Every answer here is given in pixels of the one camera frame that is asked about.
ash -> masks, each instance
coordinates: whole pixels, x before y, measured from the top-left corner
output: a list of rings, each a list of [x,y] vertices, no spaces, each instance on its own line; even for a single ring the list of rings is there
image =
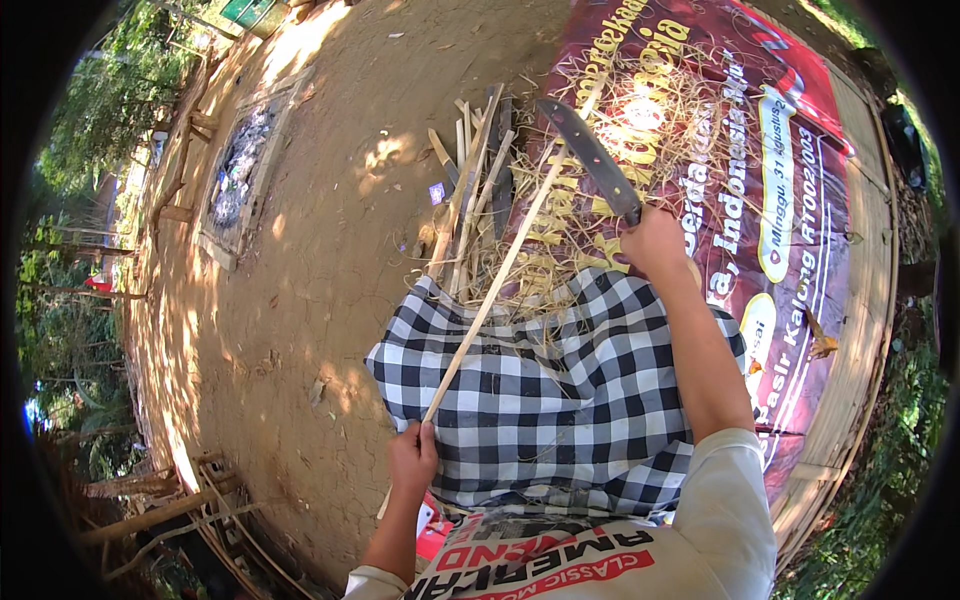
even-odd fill
[[[247,201],[253,184],[252,174],[276,114],[269,106],[257,107],[243,120],[230,137],[220,165],[220,191],[210,208],[213,224],[218,228],[231,228],[240,218],[240,207]]]

machete blade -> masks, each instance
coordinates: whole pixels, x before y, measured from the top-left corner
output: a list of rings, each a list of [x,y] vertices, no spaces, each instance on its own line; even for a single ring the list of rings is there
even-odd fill
[[[640,222],[640,200],[636,191],[587,123],[573,108],[552,98],[537,100],[537,108],[564,137],[613,212],[623,217],[629,227],[636,226]]]

dirt ground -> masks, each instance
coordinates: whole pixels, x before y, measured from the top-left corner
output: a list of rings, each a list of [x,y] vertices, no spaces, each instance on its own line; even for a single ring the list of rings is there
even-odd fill
[[[839,38],[786,5],[758,3],[851,70]],[[155,460],[190,484],[187,457],[223,450],[254,499],[283,500],[264,511],[270,537],[333,589],[389,487],[394,429],[363,357],[422,264],[399,248],[409,253],[431,218],[427,187],[446,181],[436,158],[416,161],[426,130],[453,149],[455,98],[479,103],[496,82],[530,91],[518,74],[542,79],[568,14],[557,0],[340,0],[265,42],[244,37],[201,106],[223,124],[250,93],[315,66],[316,95],[293,113],[260,229],[234,273],[190,243],[190,225],[162,222],[156,246],[144,237],[135,286],[149,283],[150,297],[132,303],[129,350]],[[199,205],[228,133],[190,145],[176,204]]]

checkered sarong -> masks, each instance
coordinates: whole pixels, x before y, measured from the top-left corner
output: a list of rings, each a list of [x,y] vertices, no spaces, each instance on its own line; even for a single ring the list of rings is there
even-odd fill
[[[550,323],[511,323],[495,306],[474,339],[434,418],[431,491],[444,502],[588,516],[675,507],[693,437],[663,304],[646,280],[596,267],[568,288],[574,306]],[[742,369],[739,323],[713,310]],[[427,276],[397,308],[366,360],[397,431],[422,419],[474,314]]]

small paper scrap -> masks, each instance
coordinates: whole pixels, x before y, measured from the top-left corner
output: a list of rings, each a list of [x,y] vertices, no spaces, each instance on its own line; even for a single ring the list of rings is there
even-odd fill
[[[434,206],[444,201],[444,196],[446,192],[444,191],[444,183],[435,183],[430,186],[430,203]]]

